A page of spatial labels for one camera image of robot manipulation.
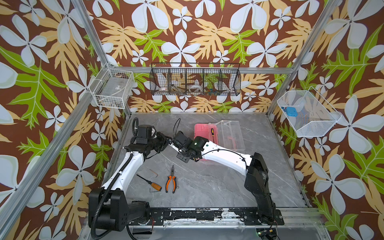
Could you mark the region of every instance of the wire mesh basket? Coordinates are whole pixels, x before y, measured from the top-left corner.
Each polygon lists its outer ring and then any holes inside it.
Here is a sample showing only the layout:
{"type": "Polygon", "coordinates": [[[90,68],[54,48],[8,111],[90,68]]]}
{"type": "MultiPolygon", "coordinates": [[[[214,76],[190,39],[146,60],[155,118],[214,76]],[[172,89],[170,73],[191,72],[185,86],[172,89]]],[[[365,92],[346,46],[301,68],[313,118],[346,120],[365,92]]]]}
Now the wire mesh basket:
{"type": "Polygon", "coordinates": [[[239,64],[201,64],[200,67],[172,67],[168,63],[151,63],[152,95],[214,95],[240,94],[239,64]]]}
{"type": "Polygon", "coordinates": [[[134,83],[133,72],[110,68],[96,80],[99,83],[92,96],[97,106],[124,109],[134,83]]]}
{"type": "Polygon", "coordinates": [[[341,114],[321,94],[312,89],[319,100],[327,103],[334,112],[330,113],[310,90],[287,91],[277,100],[297,137],[323,137],[341,118],[341,114]],[[288,107],[296,110],[296,116],[287,114],[288,107]]]}

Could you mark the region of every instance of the yellow screwdriver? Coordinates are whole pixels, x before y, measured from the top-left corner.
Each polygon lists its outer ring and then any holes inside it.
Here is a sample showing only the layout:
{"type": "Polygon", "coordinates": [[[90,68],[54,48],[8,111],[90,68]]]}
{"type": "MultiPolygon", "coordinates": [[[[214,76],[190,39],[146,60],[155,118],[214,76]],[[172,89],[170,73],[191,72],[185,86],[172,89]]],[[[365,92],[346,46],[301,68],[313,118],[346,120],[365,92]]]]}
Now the yellow screwdriver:
{"type": "Polygon", "coordinates": [[[142,179],[144,179],[145,181],[147,181],[147,183],[149,183],[154,189],[156,189],[157,191],[161,191],[161,189],[162,189],[162,187],[161,186],[159,186],[159,185],[157,185],[156,183],[154,183],[154,182],[151,182],[151,181],[149,181],[149,180],[147,180],[147,179],[145,179],[145,178],[143,178],[143,177],[141,177],[141,176],[139,176],[139,175],[137,175],[138,177],[140,177],[140,178],[142,178],[142,179]]]}

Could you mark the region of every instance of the white wire basket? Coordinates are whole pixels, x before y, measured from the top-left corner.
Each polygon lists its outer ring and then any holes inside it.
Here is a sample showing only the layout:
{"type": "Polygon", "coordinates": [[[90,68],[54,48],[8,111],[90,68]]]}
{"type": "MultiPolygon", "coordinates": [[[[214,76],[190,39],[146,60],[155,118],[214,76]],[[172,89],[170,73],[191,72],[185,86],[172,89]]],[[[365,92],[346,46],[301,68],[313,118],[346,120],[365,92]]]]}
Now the white wire basket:
{"type": "Polygon", "coordinates": [[[280,108],[295,108],[297,112],[295,117],[289,116],[285,111],[282,112],[297,137],[323,137],[341,118],[341,114],[321,94],[313,89],[321,102],[327,103],[334,112],[330,113],[310,90],[287,91],[277,100],[280,108]]]}
{"type": "Polygon", "coordinates": [[[124,109],[135,81],[133,72],[111,68],[96,80],[99,83],[92,96],[97,106],[124,109]]]}

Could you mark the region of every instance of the pliers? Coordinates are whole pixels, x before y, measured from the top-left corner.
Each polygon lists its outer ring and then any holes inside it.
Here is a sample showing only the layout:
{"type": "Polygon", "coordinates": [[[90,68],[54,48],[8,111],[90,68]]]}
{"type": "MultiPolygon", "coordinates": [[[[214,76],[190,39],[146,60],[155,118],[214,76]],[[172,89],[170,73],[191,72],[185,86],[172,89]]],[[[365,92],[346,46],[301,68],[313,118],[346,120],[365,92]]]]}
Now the pliers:
{"type": "Polygon", "coordinates": [[[168,176],[168,180],[167,180],[167,184],[166,184],[166,192],[168,192],[168,185],[169,185],[169,183],[172,180],[173,181],[173,191],[172,191],[172,193],[175,193],[175,190],[176,190],[176,177],[173,176],[174,171],[175,171],[175,166],[172,165],[172,169],[170,171],[170,176],[168,176]]]}

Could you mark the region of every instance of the floral wallpaper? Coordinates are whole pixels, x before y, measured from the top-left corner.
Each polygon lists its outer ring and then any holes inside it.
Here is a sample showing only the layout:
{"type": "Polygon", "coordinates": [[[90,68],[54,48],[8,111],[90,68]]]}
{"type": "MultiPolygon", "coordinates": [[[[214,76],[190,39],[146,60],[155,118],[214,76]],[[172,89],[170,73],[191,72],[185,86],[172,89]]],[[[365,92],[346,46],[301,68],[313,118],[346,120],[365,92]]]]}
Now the floral wallpaper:
{"type": "MultiPolygon", "coordinates": [[[[100,69],[69,0],[0,0],[0,211],[100,69]]],[[[7,239],[76,239],[121,134],[117,109],[90,105],[7,239]]]]}
{"type": "Polygon", "coordinates": [[[332,239],[384,239],[383,14],[382,0],[341,2],[290,84],[342,114],[324,137],[297,138],[279,108],[270,115],[332,239]]]}
{"type": "MultiPolygon", "coordinates": [[[[115,66],[220,63],[291,66],[324,2],[319,0],[84,1],[106,57],[115,66]]],[[[137,112],[265,112],[285,75],[243,74],[237,97],[152,96],[148,74],[135,74],[137,112]]]]}

